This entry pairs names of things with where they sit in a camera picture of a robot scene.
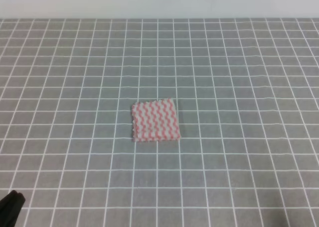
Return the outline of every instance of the white grid line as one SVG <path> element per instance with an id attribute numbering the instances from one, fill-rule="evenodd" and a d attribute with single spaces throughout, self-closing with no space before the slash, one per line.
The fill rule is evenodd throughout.
<path id="1" fill-rule="evenodd" d="M 31 69 L 30 69 L 30 71 L 29 71 L 29 73 L 28 73 L 27 80 L 28 80 L 29 77 L 30 77 L 30 73 L 31 73 Z M 20 101 L 21 101 L 22 94 L 23 94 L 23 92 L 21 92 L 21 94 L 20 94 L 20 97 L 19 97 L 19 100 L 18 100 L 16 109 L 17 109 L 17 107 L 18 107 L 18 105 L 19 105 L 19 103 L 20 103 Z M 12 116 L 12 118 L 11 118 L 11 120 L 10 120 L 10 124 L 9 124 L 9 126 L 8 126 L 8 128 L 7 128 L 7 131 L 6 131 L 6 134 L 5 134 L 4 139 L 6 139 L 6 137 L 8 136 L 10 127 L 12 126 L 13 116 Z M 34 113 L 33 116 L 32 116 L 31 123 L 34 121 L 34 117 L 35 117 L 35 113 Z M 28 132 L 27 132 L 26 137 L 29 136 L 30 130 L 31 130 L 31 125 L 30 125 L 29 128 L 28 128 Z M 24 148 L 25 148 L 25 144 L 26 144 L 26 140 L 25 140 L 24 143 L 23 143 L 22 152 L 23 152 L 23 150 L 24 150 Z M 14 175 L 13 175 L 13 178 L 12 178 L 12 181 L 11 181 L 11 184 L 10 184 L 9 192 L 12 190 L 12 187 L 13 187 L 14 179 L 15 179 L 15 177 L 16 177 L 16 173 L 17 173 L 17 170 L 18 170 L 18 167 L 19 167 L 19 165 L 20 165 L 21 158 L 22 158 L 22 152 L 21 152 L 21 154 L 20 154 L 20 156 L 19 156 L 19 159 L 18 159 L 18 162 L 17 162 L 17 165 L 16 165 L 16 169 L 15 169 L 15 172 L 14 172 Z"/>
<path id="2" fill-rule="evenodd" d="M 100 92 L 99 92 L 99 98 L 98 98 L 98 103 L 97 103 L 97 109 L 99 107 L 99 104 L 100 104 L 100 97 L 101 97 L 101 92 L 102 92 L 102 83 L 103 83 L 103 78 L 101 80 L 101 88 L 100 88 Z M 84 181 L 83 181 L 83 190 L 82 190 L 82 194 L 81 194 L 81 201 L 80 201 L 80 210 L 79 210 L 79 214 L 78 214 L 78 218 L 77 218 L 77 222 L 76 222 L 76 226 L 78 227 L 79 226 L 79 223 L 80 223 L 80 218 L 81 218 L 81 210 L 82 210 L 82 205 L 83 205 L 83 198 L 84 198 L 84 190 L 85 190 L 85 185 L 86 185 L 86 180 L 87 180 L 87 175 L 88 175 L 88 170 L 89 170 L 89 164 L 90 164 L 90 160 L 91 160 L 91 153 L 92 153 L 92 146 L 93 146 L 93 137 L 94 137 L 94 132 L 95 132 L 95 127 L 96 127 L 96 121 L 97 121 L 97 118 L 98 118 L 98 110 L 95 111 L 96 114 L 95 114 L 95 120 L 94 120 L 94 126 L 93 126 L 93 131 L 92 131 L 92 141 L 91 141 L 91 144 L 90 144 L 90 150 L 89 150 L 89 156 L 88 156 L 88 163 L 87 163 L 87 166 L 86 166 L 86 170 L 85 170 L 85 176 L 84 176 Z"/>
<path id="3" fill-rule="evenodd" d="M 251 80 L 250 75 L 249 75 L 249 81 L 250 81 L 250 84 L 252 85 L 252 80 Z M 262 123 L 262 128 L 263 128 L 263 132 L 264 132 L 264 135 L 265 135 L 265 140 L 266 140 L 268 152 L 269 152 L 269 154 L 270 154 L 271 163 L 272 163 L 272 166 L 273 166 L 273 168 L 274 168 L 274 173 L 275 173 L 275 177 L 276 177 L 276 182 L 277 182 L 277 184 L 278 184 L 278 187 L 280 188 L 280 183 L 279 183 L 279 180 L 278 180 L 277 170 L 276 170 L 276 167 L 275 167 L 275 164 L 274 164 L 274 160 L 273 160 L 273 158 L 272 158 L 271 149 L 270 149 L 268 140 L 267 140 L 267 138 L 266 138 L 267 135 L 266 135 L 266 131 L 265 131 L 265 128 L 264 128 L 263 119 L 262 119 L 262 116 L 261 116 L 261 114 L 260 114 L 259 106 L 258 106 L 258 103 L 257 103 L 257 100 L 256 100 L 256 94 L 255 94 L 254 89 L 253 89 L 253 94 L 254 94 L 254 98 L 255 98 L 255 102 L 256 102 L 258 114 L 259 114 L 259 119 L 261 120 L 261 123 Z M 245 142 L 246 152 L 247 152 L 247 154 L 248 154 L 248 149 L 247 149 L 246 141 L 244 141 L 244 142 Z M 249 161 L 249 165 L 250 165 L 250 169 L 251 169 L 250 157 L 249 157 L 249 155 L 247 155 L 247 157 L 248 157 L 248 161 Z M 253 178 L 253 184 L 254 184 L 254 189 L 255 189 L 255 194 L 256 194 L 256 200 L 257 200 L 257 204 L 258 204 L 258 208 L 259 208 L 259 215 L 260 215 L 260 218 L 261 218 L 261 221 L 262 221 L 262 225 L 263 225 L 263 222 L 264 222 L 264 221 L 263 221 L 263 217 L 262 217 L 262 213 L 261 213 L 261 209 L 260 209 L 259 197 L 258 197 L 258 193 L 257 193 L 257 188 L 256 188 L 255 178 L 254 178 L 253 172 L 251 172 L 251 176 L 252 176 L 252 178 Z M 283 208 L 284 208 L 284 211 L 285 211 L 285 216 L 286 216 L 286 219 L 287 219 L 287 224 L 288 224 L 288 226 L 290 227 L 290 221 L 289 221 L 289 219 L 288 219 L 288 214 L 287 214 L 287 210 L 286 210 L 286 205 L 285 205 L 285 202 L 284 202 L 284 197 L 283 197 L 283 193 L 282 193 L 281 189 L 280 189 L 280 197 L 281 197 L 281 201 L 282 201 Z"/>
<path id="4" fill-rule="evenodd" d="M 119 110 L 119 103 L 120 103 L 120 100 L 118 99 L 118 104 L 117 104 L 117 110 Z M 116 112 L 116 117 L 115 117 L 115 123 L 117 123 L 117 119 L 118 119 L 118 112 Z M 115 124 L 115 127 L 114 127 L 114 136 L 113 136 L 113 139 L 115 139 L 115 136 L 116 136 L 116 124 Z M 109 180 L 108 180 L 108 188 L 110 187 L 110 182 L 111 182 L 111 172 L 112 172 L 112 164 L 113 164 L 113 153 L 114 153 L 114 144 L 115 144 L 115 141 L 113 141 L 113 145 L 112 145 L 112 155 L 111 155 L 111 163 L 110 163 L 110 171 L 109 171 Z M 106 193 L 106 201 L 105 201 L 105 211 L 104 211 L 104 218 L 103 218 L 103 226 L 106 226 L 107 224 L 107 208 L 108 208 L 108 201 L 109 201 L 109 194 L 110 194 L 110 191 L 109 189 L 107 190 L 107 193 Z"/>
<path id="5" fill-rule="evenodd" d="M 50 67 L 49 67 L 49 70 L 48 70 L 48 73 L 47 73 L 47 75 L 46 75 L 46 78 L 45 78 L 45 82 L 44 82 L 44 83 L 47 82 L 47 79 L 48 79 L 48 76 L 49 76 L 49 71 L 50 71 L 50 69 L 51 69 L 51 67 L 52 67 L 52 63 L 53 63 L 53 59 L 51 60 L 51 65 L 50 65 Z M 40 99 L 39 99 L 39 101 L 37 102 L 36 110 L 38 109 L 39 104 L 40 104 Z M 36 112 L 33 114 L 33 118 L 32 118 L 31 123 L 34 122 L 35 114 L 36 114 Z M 31 130 L 31 126 L 30 126 L 30 129 L 28 130 L 27 137 L 29 136 L 30 130 Z M 45 154 L 45 152 L 46 152 L 48 142 L 49 142 L 49 140 L 46 141 L 46 146 L 45 146 L 44 152 L 43 152 L 44 154 Z M 21 154 L 24 152 L 25 146 L 26 146 L 26 140 L 24 141 Z M 35 194 L 35 189 L 36 189 L 36 186 L 37 186 L 37 183 L 38 183 L 38 180 L 39 180 L 40 171 L 41 171 L 41 168 L 42 168 L 42 165 L 43 165 L 44 157 L 45 157 L 45 155 L 43 155 L 42 158 L 41 158 L 41 163 L 40 163 L 40 166 L 39 166 L 39 170 L 38 170 L 38 172 L 37 172 L 36 180 L 35 180 L 35 183 L 34 183 L 34 188 L 33 188 L 33 190 L 32 190 L 32 196 L 31 196 L 31 200 L 30 200 L 30 204 L 29 204 L 29 209 L 28 209 L 28 211 L 27 211 L 27 214 L 26 214 L 26 217 L 25 217 L 25 221 L 24 221 L 24 225 L 23 225 L 24 227 L 26 226 L 26 223 L 27 223 L 27 220 L 28 220 L 28 217 L 29 217 L 29 214 L 30 214 L 30 208 L 31 208 L 31 206 L 32 206 L 32 202 L 33 202 L 33 198 L 34 198 L 34 194 Z"/>
<path id="6" fill-rule="evenodd" d="M 281 116 L 281 113 L 279 113 L 279 116 L 280 116 L 281 121 L 283 122 L 283 118 L 282 118 L 282 116 Z M 286 130 L 285 126 L 284 126 L 284 131 L 285 131 L 286 136 L 288 136 L 287 130 Z M 290 139 L 288 139 L 288 143 L 289 143 L 289 147 L 290 147 L 290 149 L 291 149 L 291 152 L 293 153 L 293 149 L 292 149 L 292 146 L 291 146 Z M 298 168 L 298 165 L 297 165 L 297 161 L 296 161 L 296 158 L 295 158 L 294 155 L 293 155 L 293 158 L 294 158 L 294 162 L 295 162 L 295 165 L 296 165 L 297 170 L 298 170 L 298 173 L 299 173 L 299 177 L 300 177 L 300 179 L 301 179 L 302 186 L 305 188 L 304 181 L 303 181 L 302 176 L 301 176 L 301 174 L 300 174 L 300 171 L 299 171 L 299 168 Z M 309 202 L 309 199 L 308 199 L 308 196 L 307 196 L 307 193 L 306 193 L 306 190 L 305 190 L 305 189 L 304 189 L 304 192 L 305 192 L 306 200 L 307 200 L 307 203 L 308 203 L 308 207 L 310 208 L 311 205 L 310 205 L 310 202 Z M 314 218 L 313 212 L 312 212 L 312 211 L 310 211 L 310 212 L 311 212 L 311 216 L 312 216 L 314 225 L 317 226 L 317 225 L 316 225 L 316 222 L 315 222 L 315 218 Z"/>
<path id="7" fill-rule="evenodd" d="M 139 83 L 138 83 L 138 87 L 140 86 L 140 73 L 141 73 L 141 67 L 139 67 Z M 137 102 L 139 101 L 139 96 L 140 96 L 140 89 L 138 88 Z M 135 181 L 135 162 L 136 162 L 136 142 L 134 143 L 134 152 L 133 152 L 133 172 L 132 172 L 132 190 L 131 190 L 131 207 L 130 207 L 130 225 L 129 225 L 129 227 L 132 227 L 134 181 Z"/>
<path id="8" fill-rule="evenodd" d="M 87 71 L 88 62 L 89 62 L 89 59 L 87 60 L 87 63 L 86 63 L 86 66 L 85 66 L 85 73 Z M 83 84 L 84 84 L 84 78 L 83 78 L 83 81 L 82 81 L 82 87 L 81 87 L 81 91 L 80 91 L 80 96 L 81 96 L 81 93 L 82 93 L 82 90 L 83 90 Z M 75 124 L 75 120 L 76 120 L 76 117 L 77 117 L 77 114 L 78 114 L 79 104 L 80 104 L 80 102 L 78 102 L 77 107 L 76 107 L 75 118 L 74 118 L 73 124 Z M 71 137 L 73 135 L 74 126 L 75 125 L 72 126 L 72 130 L 71 130 L 71 134 L 70 134 Z M 55 210 L 56 210 L 57 203 L 58 203 L 60 188 L 61 188 L 61 185 L 62 185 L 62 179 L 63 179 L 63 175 L 64 175 L 64 170 L 65 170 L 65 167 L 66 167 L 66 162 L 67 162 L 67 159 L 68 159 L 68 153 L 69 153 L 69 150 L 70 150 L 70 146 L 71 146 L 71 139 L 69 140 L 67 151 L 66 151 L 66 156 L 65 156 L 65 159 L 64 159 L 63 169 L 62 169 L 60 182 L 59 182 L 59 189 L 58 189 L 58 192 L 57 192 L 57 195 L 56 195 L 56 199 L 55 199 L 55 203 L 54 203 L 54 209 L 53 209 L 53 213 L 52 213 L 52 217 L 51 217 L 50 227 L 52 227 L 53 222 L 54 222 Z"/>
<path id="9" fill-rule="evenodd" d="M 190 51 L 190 55 L 191 55 L 191 61 L 192 61 L 194 83 L 196 84 L 192 49 Z M 195 98 L 196 98 L 196 109 L 198 110 L 199 108 L 198 108 L 198 103 L 197 103 L 197 91 L 196 91 L 196 89 L 195 89 Z M 199 113 L 198 112 L 197 112 L 197 120 L 199 122 Z M 204 175 L 204 186 L 205 186 L 205 197 L 206 197 L 208 226 L 211 227 L 211 220 L 210 220 L 210 213 L 209 213 L 209 202 L 208 202 L 208 193 L 207 193 L 207 188 L 206 188 L 207 187 L 206 172 L 205 172 L 205 164 L 204 164 L 204 156 L 203 156 L 203 147 L 202 147 L 202 140 L 201 140 L 200 125 L 198 125 L 198 129 L 199 129 L 199 143 L 200 143 L 200 151 L 201 151 L 202 169 L 203 169 L 203 175 Z"/>
<path id="10" fill-rule="evenodd" d="M 176 92 L 176 114 L 177 121 L 179 122 L 179 108 L 178 108 L 178 92 L 177 92 L 177 69 L 176 69 L 176 58 L 175 58 L 175 33 L 173 33 L 173 43 L 174 43 L 174 71 L 175 71 L 175 92 Z M 179 158 L 179 168 L 181 169 L 181 151 L 180 151 L 180 140 L 178 140 L 178 158 Z M 184 227 L 184 202 L 183 202 L 183 181 L 182 181 L 182 171 L 179 171 L 179 181 L 180 181 L 180 204 L 181 204 L 181 226 Z"/>

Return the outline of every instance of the red and white cloth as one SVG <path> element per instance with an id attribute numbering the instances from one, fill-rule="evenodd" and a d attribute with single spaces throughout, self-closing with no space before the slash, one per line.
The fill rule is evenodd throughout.
<path id="1" fill-rule="evenodd" d="M 172 99 L 136 103 L 132 106 L 134 141 L 178 140 L 175 105 Z"/>

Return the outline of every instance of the towel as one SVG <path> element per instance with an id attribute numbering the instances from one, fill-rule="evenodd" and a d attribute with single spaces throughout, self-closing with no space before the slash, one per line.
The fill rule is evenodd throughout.
<path id="1" fill-rule="evenodd" d="M 175 105 L 172 99 L 136 103 L 132 106 L 134 141 L 180 139 Z"/>

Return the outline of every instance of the folded cloth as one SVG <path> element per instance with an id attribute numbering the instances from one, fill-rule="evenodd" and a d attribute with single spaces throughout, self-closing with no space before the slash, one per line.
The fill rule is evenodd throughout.
<path id="1" fill-rule="evenodd" d="M 172 99 L 136 103 L 132 106 L 134 141 L 178 140 L 175 105 Z"/>

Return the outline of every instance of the table surface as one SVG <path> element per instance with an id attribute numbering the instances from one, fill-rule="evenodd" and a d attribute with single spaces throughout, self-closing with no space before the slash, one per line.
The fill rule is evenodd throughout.
<path id="1" fill-rule="evenodd" d="M 0 20 L 17 227 L 319 226 L 319 19 Z M 134 143 L 173 98 L 180 141 Z"/>

